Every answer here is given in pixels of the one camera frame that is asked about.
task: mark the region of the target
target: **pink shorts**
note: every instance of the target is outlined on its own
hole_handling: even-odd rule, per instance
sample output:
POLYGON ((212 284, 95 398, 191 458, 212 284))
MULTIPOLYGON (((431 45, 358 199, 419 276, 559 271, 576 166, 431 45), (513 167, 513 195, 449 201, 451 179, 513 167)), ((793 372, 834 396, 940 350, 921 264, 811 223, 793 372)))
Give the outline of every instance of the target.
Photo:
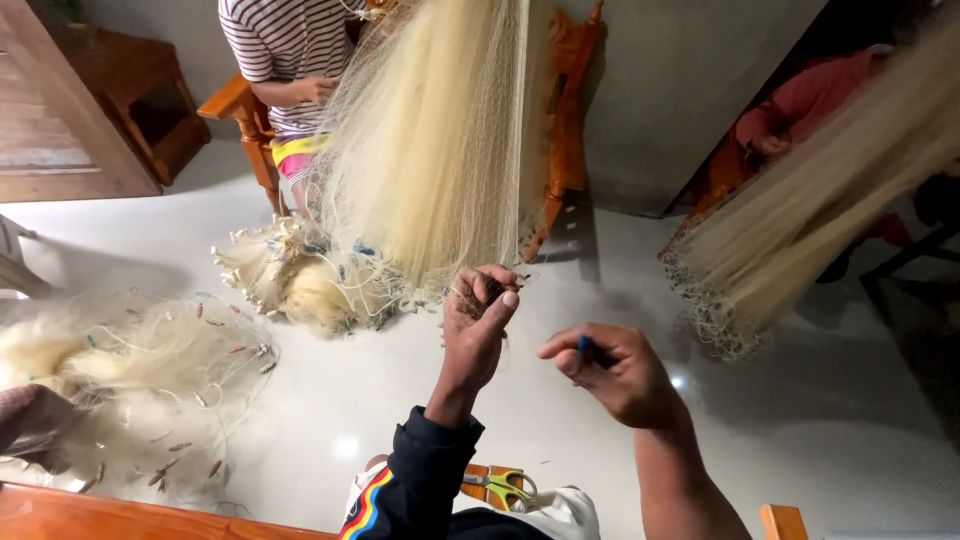
POLYGON ((287 156, 276 166, 276 170, 287 177, 287 180, 290 181, 290 186, 293 186, 307 175, 313 156, 313 154, 294 154, 293 156, 287 156))

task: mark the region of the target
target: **red and white striped shirt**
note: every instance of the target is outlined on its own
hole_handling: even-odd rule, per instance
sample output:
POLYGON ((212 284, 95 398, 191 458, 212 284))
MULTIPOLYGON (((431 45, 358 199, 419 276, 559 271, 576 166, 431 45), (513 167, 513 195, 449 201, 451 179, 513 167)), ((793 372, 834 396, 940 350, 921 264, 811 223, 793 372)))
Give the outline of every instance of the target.
MULTIPOLYGON (((365 7, 364 0, 344 3, 365 7)), ((218 10, 240 72, 251 83, 339 77, 353 53, 345 24, 354 15, 340 0, 219 0, 218 10)), ((323 112, 317 103, 273 107, 270 121, 277 135, 310 135, 323 112)))

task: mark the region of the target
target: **white floor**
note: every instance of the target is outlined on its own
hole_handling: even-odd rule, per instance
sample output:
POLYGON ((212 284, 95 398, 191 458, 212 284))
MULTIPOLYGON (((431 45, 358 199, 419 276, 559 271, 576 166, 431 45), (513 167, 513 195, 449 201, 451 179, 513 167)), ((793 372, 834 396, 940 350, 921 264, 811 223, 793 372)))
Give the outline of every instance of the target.
MULTIPOLYGON (((239 145, 226 142, 163 197, 0 213, 39 231, 24 240, 27 261, 59 287, 212 291, 238 305, 210 246, 270 220, 239 145)), ((487 426, 474 462, 521 467, 543 487, 575 484, 596 502, 605 539, 642 537, 629 431, 534 354, 567 325, 614 322, 646 331, 682 383, 709 471, 754 537, 763 503, 798 506, 811 538, 960 530, 960 460, 856 280, 814 289, 760 361, 721 365, 677 322, 684 303, 654 259, 675 221, 588 209, 564 218, 569 238, 532 267, 509 351, 474 411, 487 426)), ((339 529, 352 475, 390 451, 395 424, 429 396, 439 321, 405 316, 328 342, 273 325, 281 363, 230 446, 229 498, 260 521, 339 529)))

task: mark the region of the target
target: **man's right hand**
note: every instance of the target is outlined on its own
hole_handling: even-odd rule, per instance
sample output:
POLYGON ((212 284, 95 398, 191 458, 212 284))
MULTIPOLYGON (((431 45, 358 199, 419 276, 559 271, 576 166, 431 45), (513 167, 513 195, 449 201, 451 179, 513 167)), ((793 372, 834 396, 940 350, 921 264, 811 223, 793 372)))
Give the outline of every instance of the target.
POLYGON ((333 93, 340 83, 340 77, 317 77, 307 75, 306 77, 295 81, 297 85, 297 95, 302 103, 313 102, 321 103, 333 93))
POLYGON ((757 136, 750 141, 751 149, 767 158, 778 158, 790 150, 790 143, 773 135, 757 136))
POLYGON ((553 358, 557 369, 582 386, 616 419, 630 428, 660 430, 673 427, 683 402, 670 384, 663 364, 643 332, 621 326, 583 323, 557 333, 537 354, 553 358), (604 369, 577 352, 581 336, 615 362, 604 369))

